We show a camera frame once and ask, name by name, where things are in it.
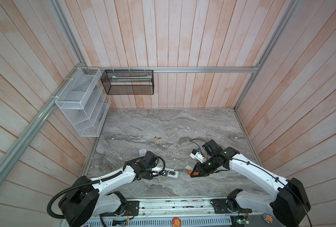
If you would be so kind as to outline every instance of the white wire mesh organizer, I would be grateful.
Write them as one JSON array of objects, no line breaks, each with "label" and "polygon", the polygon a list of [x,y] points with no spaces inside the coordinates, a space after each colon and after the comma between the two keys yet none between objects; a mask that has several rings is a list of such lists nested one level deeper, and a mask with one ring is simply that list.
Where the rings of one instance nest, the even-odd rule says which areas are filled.
[{"label": "white wire mesh organizer", "polygon": [[61,109],[83,109],[101,77],[98,68],[79,68],[56,99]]},{"label": "white wire mesh organizer", "polygon": [[78,70],[73,76],[73,80],[67,84],[66,88],[68,87],[68,89],[66,91],[64,89],[62,93],[65,93],[57,98],[57,106],[80,136],[98,137],[110,107],[110,100],[104,102],[106,98],[106,94],[102,92],[104,87],[93,89],[100,76],[99,69],[83,68],[83,70]]}]

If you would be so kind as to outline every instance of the black wire mesh basket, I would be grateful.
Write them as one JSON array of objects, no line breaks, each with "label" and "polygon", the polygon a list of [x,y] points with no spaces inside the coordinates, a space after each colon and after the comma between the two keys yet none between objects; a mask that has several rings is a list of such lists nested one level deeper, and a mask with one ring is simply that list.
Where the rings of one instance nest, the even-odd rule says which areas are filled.
[{"label": "black wire mesh basket", "polygon": [[105,70],[101,82],[109,95],[154,94],[152,70]]}]

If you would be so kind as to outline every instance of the gray marble surface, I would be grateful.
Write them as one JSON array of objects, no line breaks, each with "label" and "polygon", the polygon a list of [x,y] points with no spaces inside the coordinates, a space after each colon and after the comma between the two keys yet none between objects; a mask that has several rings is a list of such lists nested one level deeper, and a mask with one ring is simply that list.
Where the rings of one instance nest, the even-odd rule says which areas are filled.
[{"label": "gray marble surface", "polygon": [[90,178],[117,170],[125,160],[139,157],[139,149],[147,148],[164,158],[166,167],[184,172],[179,173],[178,179],[161,176],[117,188],[126,198],[227,196],[235,188],[265,193],[235,171],[191,178],[185,173],[185,166],[193,167],[197,162],[189,156],[197,148],[189,142],[194,138],[214,139],[223,149],[231,146],[255,162],[230,109],[109,110],[87,175]]}]

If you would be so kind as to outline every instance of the white plastic part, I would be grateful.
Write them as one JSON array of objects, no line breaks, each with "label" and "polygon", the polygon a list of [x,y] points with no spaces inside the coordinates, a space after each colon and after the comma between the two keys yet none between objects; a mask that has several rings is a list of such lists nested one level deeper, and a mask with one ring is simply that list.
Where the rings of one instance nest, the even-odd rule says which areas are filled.
[{"label": "white plastic part", "polygon": [[186,170],[193,171],[193,168],[191,166],[186,166]]},{"label": "white plastic part", "polygon": [[[123,169],[119,169],[116,171],[113,171],[109,174],[103,175],[103,176],[99,176],[97,178],[91,178],[91,180],[100,180],[102,178],[108,177],[108,176],[112,176],[120,171],[122,171]],[[99,194],[100,195],[106,195],[107,193],[115,190],[117,187],[123,185],[123,184],[127,184],[130,183],[134,180],[135,177],[135,173],[134,173],[134,169],[131,166],[126,166],[124,172],[120,175],[118,175],[117,177],[111,179],[111,180],[107,180],[101,183],[97,183],[97,184],[93,184],[92,186],[96,189],[99,190]]]},{"label": "white plastic part", "polygon": [[92,216],[96,216],[106,212],[115,212],[121,204],[121,201],[117,195],[112,193],[111,195],[100,196],[96,202],[95,209],[92,212]]},{"label": "white plastic part", "polygon": [[[156,166],[156,167],[154,167],[154,168],[152,169],[152,171],[157,171],[157,172],[159,172],[159,171],[161,171],[162,169],[163,169],[163,167],[161,167],[161,166]],[[175,179],[178,178],[178,174],[179,174],[178,171],[175,171],[174,169],[170,169],[170,168],[167,168],[167,167],[166,167],[164,170],[165,170],[165,171],[168,171],[167,177],[171,177],[171,178],[175,178]]]},{"label": "white plastic part", "polygon": [[253,209],[274,216],[273,208],[270,206],[270,203],[274,202],[275,198],[270,195],[260,195],[241,191],[236,195],[235,200],[243,209]]},{"label": "white plastic part", "polygon": [[196,152],[196,154],[190,153],[189,156],[191,158],[197,159],[198,161],[200,161],[201,163],[203,163],[203,155],[201,154],[201,152]]},{"label": "white plastic part", "polygon": [[267,193],[269,193],[272,197],[276,198],[277,194],[279,193],[278,188],[283,188],[283,184],[287,184],[286,178],[278,176],[268,170],[264,169],[257,164],[250,162],[252,165],[248,165],[245,162],[250,161],[242,154],[236,154],[233,158],[238,160],[231,160],[230,161],[230,169],[235,170],[242,175],[246,176],[247,178],[251,179],[254,183],[262,187]]},{"label": "white plastic part", "polygon": [[139,157],[144,157],[144,155],[147,153],[147,149],[140,149],[139,150]]}]

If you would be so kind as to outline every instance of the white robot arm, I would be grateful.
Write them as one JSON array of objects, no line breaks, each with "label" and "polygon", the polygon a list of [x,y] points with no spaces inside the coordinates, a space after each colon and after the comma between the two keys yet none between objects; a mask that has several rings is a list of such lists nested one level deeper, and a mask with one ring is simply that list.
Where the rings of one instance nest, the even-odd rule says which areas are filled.
[{"label": "white robot arm", "polygon": [[[218,167],[235,170],[262,187],[269,195],[253,194],[235,189],[227,196],[226,206],[230,212],[242,209],[262,211],[276,218],[288,227],[297,227],[311,206],[302,183],[297,179],[288,180],[251,163],[243,154],[234,148],[222,149],[213,140],[202,146],[211,156],[207,161],[199,160],[193,168],[191,177],[203,177],[215,173]],[[157,167],[159,159],[163,167]],[[55,218],[65,218],[71,227],[79,227],[92,215],[114,213],[121,215],[126,209],[127,201],[119,192],[113,192],[123,184],[135,180],[152,179],[172,171],[166,170],[164,160],[147,152],[142,158],[125,162],[123,168],[109,174],[88,179],[82,176],[71,188],[54,196],[47,206],[47,213]],[[65,194],[58,206],[63,215],[55,214],[52,203]]]}]

